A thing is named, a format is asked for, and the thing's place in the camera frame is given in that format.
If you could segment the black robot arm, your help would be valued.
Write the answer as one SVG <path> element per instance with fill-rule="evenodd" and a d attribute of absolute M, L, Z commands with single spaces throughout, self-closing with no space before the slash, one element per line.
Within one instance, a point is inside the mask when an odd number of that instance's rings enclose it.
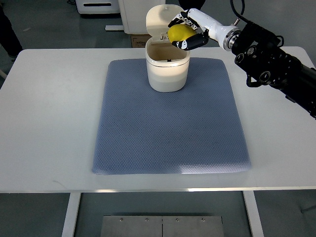
<path fill-rule="evenodd" d="M 246 72 L 248 87 L 269 85 L 316 116 L 316 70 L 283 51 L 282 36 L 250 22 L 229 45 L 235 64 Z"/>

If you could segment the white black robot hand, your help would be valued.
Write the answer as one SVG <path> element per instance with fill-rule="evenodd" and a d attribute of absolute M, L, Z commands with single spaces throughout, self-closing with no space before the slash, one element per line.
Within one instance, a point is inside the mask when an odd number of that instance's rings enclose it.
<path fill-rule="evenodd" d="M 168 27 L 170 29 L 170 27 L 177 24 L 188 25 L 196 31 L 195 35 L 184 41 L 171 42 L 173 46 L 185 51 L 202 47 L 206 45 L 210 39 L 218 42 L 222 49 L 230 51 L 235 40 L 241 33 L 241 30 L 235 25 L 224 26 L 217 20 L 195 8 L 181 11 L 173 18 Z"/>

